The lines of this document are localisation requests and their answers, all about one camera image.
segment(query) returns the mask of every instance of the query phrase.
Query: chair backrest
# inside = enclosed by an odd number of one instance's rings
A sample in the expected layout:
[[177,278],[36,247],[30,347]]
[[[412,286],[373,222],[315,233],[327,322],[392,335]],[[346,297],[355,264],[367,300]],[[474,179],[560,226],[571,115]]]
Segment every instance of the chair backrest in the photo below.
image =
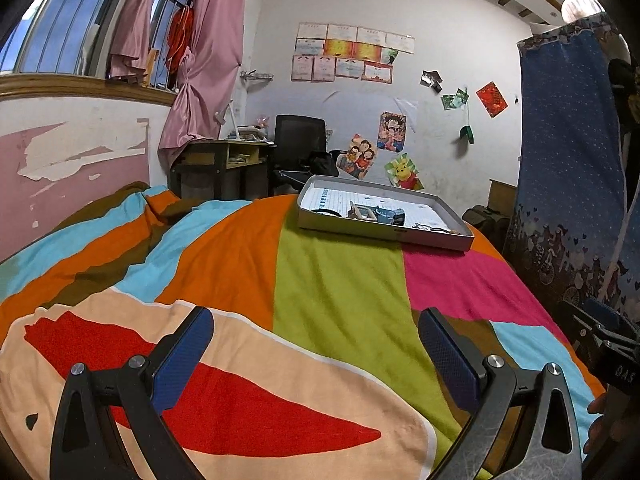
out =
[[279,115],[276,117],[273,162],[288,170],[295,170],[300,159],[311,152],[326,151],[324,121],[315,117]]

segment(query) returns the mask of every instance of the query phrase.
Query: green hanging object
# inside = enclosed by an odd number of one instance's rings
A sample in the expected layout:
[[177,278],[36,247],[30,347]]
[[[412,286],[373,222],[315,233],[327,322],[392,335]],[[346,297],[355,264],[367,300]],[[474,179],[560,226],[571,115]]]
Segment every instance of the green hanging object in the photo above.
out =
[[474,143],[474,133],[471,131],[471,126],[467,125],[460,128],[460,139],[463,139],[464,137],[467,138],[469,144]]

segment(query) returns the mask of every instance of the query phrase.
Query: blanket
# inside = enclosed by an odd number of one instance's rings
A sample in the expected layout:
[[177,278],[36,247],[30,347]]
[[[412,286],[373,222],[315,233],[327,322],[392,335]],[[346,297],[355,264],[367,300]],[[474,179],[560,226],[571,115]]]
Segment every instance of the blanket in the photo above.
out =
[[480,233],[452,253],[301,230],[292,196],[192,206],[130,192],[0,265],[0,431],[33,478],[48,478],[70,366],[147,354],[194,304],[214,336],[163,416],[206,478],[424,480],[468,418],[418,338],[430,306],[484,354],[561,365],[585,442],[602,386]]

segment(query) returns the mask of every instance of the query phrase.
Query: metal screw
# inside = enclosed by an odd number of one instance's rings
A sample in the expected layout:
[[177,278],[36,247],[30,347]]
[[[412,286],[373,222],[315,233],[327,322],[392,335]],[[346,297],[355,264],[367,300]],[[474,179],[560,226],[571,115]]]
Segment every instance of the metal screw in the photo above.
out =
[[499,355],[492,354],[486,359],[486,361],[489,363],[489,366],[493,368],[502,368],[504,366],[504,359]]
[[546,369],[553,375],[560,375],[562,373],[562,368],[559,367],[556,363],[549,363],[546,366]]
[[129,359],[129,368],[141,368],[145,363],[145,357],[142,355],[134,355]]
[[76,363],[71,367],[71,375],[80,375],[82,372],[84,372],[83,363]]

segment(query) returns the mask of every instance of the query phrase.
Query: colorful bedspread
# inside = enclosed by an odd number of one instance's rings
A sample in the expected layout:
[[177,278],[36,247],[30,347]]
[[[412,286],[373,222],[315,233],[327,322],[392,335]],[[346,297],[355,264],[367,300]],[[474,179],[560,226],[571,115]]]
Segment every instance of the colorful bedspread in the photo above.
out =
[[48,478],[70,366],[147,354],[194,304],[214,337],[164,418],[207,478],[424,480],[468,417],[418,339],[430,306],[512,366],[559,363],[585,441],[601,386],[480,233],[450,253],[300,230],[293,196],[191,209],[161,187],[117,202],[0,265],[0,431],[33,478]]

